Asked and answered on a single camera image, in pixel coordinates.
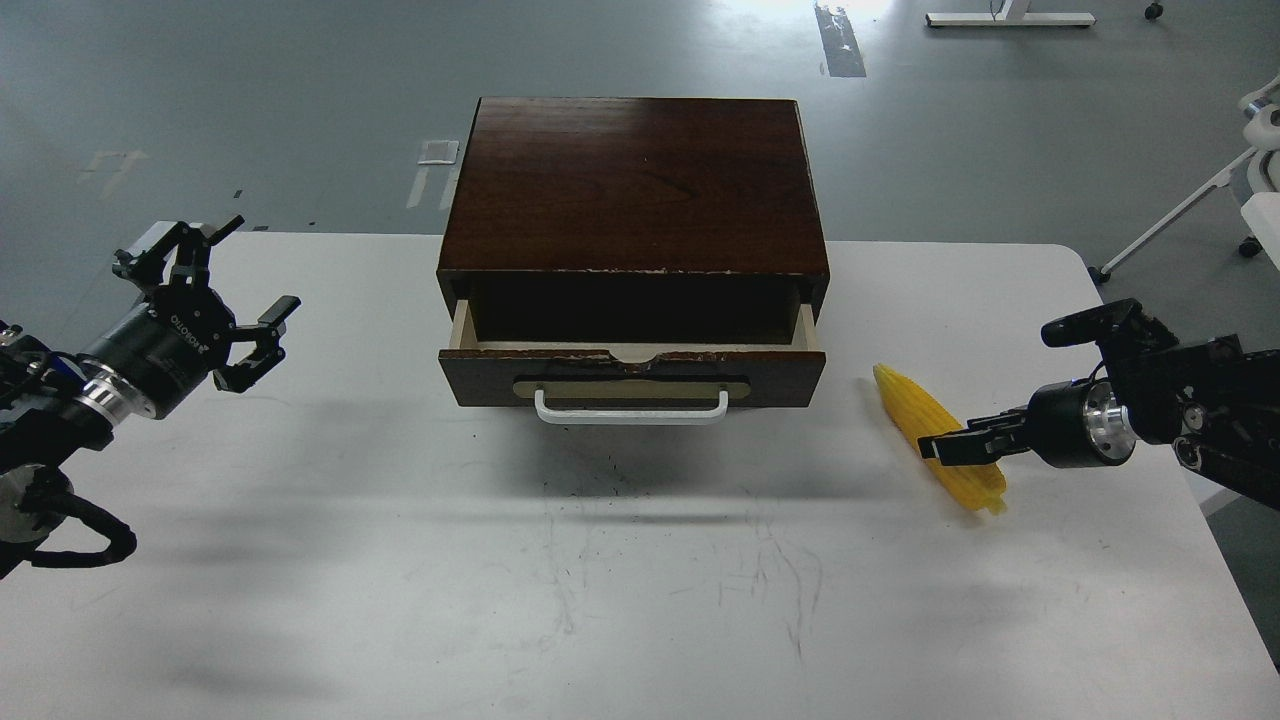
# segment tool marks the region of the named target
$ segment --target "drawer handle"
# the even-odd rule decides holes
[[[719,391],[719,402],[710,410],[552,410],[547,391],[538,388],[534,407],[553,425],[710,425],[728,414],[728,391]]]

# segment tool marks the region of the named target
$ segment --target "wooden drawer cabinet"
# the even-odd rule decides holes
[[[796,104],[486,97],[438,278],[460,405],[805,406],[829,270]]]

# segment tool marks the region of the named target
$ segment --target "concrete floor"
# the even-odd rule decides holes
[[[1146,4],[1037,4],[1091,29],[928,29],[927,10],[984,5],[846,0],[867,77],[833,78],[805,0],[9,1],[3,318],[81,347],[133,297],[110,251],[157,219],[443,232],[445,172],[406,208],[419,149],[465,142],[481,95],[795,97],[828,240],[1048,242],[1101,264],[1245,147],[1235,100],[1280,64],[1274,0],[1172,1],[1155,23]],[[110,155],[138,151],[128,172]],[[1234,252],[1245,232],[1220,192],[1102,292],[1187,338],[1280,346],[1280,277]],[[1240,537],[1280,523],[1231,518]]]

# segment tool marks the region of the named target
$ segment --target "white table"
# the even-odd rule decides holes
[[[285,363],[65,465],[137,555],[0,585],[3,715],[1266,717],[1280,682],[1167,448],[1004,461],[960,509],[883,414],[887,361],[961,416],[1092,370],[1053,246],[833,243],[805,410],[561,428],[460,409],[422,236],[242,233],[214,287],[303,306]],[[50,546],[92,542],[72,528]]]

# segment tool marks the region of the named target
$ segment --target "cable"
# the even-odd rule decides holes
[[[0,409],[9,407],[15,398],[20,397],[28,389],[31,389],[31,386],[38,383],[40,379],[45,377],[45,373],[49,372],[49,366],[54,364],[52,352],[45,352],[45,351],[36,351],[36,352],[41,356],[40,365],[36,366],[36,370],[33,373],[23,378],[22,382],[9,388],[9,391],[5,392],[4,395],[0,395]]]
[[[108,541],[106,550],[99,552],[32,550],[27,552],[27,561],[35,568],[101,568],[124,560],[138,548],[138,538],[127,524],[73,493],[70,480],[56,468],[37,470],[36,480],[27,487],[18,510],[76,518]]]

